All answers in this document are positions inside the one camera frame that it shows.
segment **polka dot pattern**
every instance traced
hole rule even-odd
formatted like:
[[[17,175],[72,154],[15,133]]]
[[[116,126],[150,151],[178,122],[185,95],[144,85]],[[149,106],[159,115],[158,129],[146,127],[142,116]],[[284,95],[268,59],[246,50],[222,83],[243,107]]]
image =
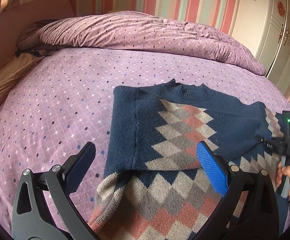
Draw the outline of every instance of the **polka dot pattern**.
[[[39,44],[165,52],[212,59],[265,75],[265,67],[230,35],[213,27],[124,11],[59,20],[19,41]]]
[[[261,101],[272,111],[290,110],[270,81],[237,66],[158,52],[55,51],[29,71],[0,106],[0,223],[4,228],[10,232],[13,201],[24,169],[47,171],[92,141],[96,159],[70,196],[88,220],[107,157],[113,89],[150,86],[172,78],[188,85],[204,83],[244,104]],[[64,228],[49,193],[46,198],[56,224]]]

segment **ribbed collar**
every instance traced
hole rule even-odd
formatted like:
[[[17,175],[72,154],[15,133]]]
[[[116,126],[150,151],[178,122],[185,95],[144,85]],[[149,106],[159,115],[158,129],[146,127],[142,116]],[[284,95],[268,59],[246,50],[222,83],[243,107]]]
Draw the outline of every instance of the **ribbed collar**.
[[[214,91],[204,84],[201,84],[200,86],[183,85],[181,83],[176,83],[174,78],[163,85],[169,94],[188,100],[206,101],[214,94]]]

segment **navy blue sweater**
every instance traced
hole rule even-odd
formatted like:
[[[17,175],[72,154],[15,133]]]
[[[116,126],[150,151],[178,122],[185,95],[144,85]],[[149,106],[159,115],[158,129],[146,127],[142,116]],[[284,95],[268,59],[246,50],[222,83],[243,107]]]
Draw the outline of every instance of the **navy blue sweater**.
[[[173,79],[150,87],[118,86],[104,177],[114,171],[197,168],[193,147],[202,140],[226,161],[257,160],[264,149],[255,136],[278,135],[281,119],[261,102],[245,105],[204,84]]]

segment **sweater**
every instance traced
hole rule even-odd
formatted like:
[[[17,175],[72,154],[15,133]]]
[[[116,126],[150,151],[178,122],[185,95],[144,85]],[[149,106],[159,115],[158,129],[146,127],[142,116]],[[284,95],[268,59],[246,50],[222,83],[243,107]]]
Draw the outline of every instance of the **sweater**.
[[[205,141],[243,171],[267,169],[274,180],[279,157],[264,152],[256,136],[282,136],[281,122],[282,114],[261,102],[245,105],[204,84],[173,79],[116,87],[104,180],[89,225],[101,239],[191,239],[221,198],[196,144]]]

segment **argyle pattern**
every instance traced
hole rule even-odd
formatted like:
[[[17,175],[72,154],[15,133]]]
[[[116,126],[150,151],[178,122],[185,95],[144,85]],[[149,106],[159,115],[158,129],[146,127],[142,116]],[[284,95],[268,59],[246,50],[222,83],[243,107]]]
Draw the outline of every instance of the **argyle pattern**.
[[[275,117],[276,113],[265,108],[266,122],[268,123],[268,129],[272,132],[273,137],[282,137],[284,134],[280,131],[281,127],[278,124],[278,119]]]
[[[221,199],[204,171],[195,169],[195,173],[191,178],[179,171],[171,184],[164,172],[156,172],[149,187],[141,182],[142,175],[133,176],[118,209],[98,235],[101,239],[191,239]],[[231,221],[239,217],[245,198],[242,194]]]
[[[152,145],[162,157],[146,162],[147,168],[163,171],[198,168],[196,144],[205,141],[211,150],[218,148],[208,139],[216,133],[207,125],[213,118],[204,112],[204,108],[160,101],[167,111],[159,114],[167,124],[156,127],[156,130],[166,141]]]

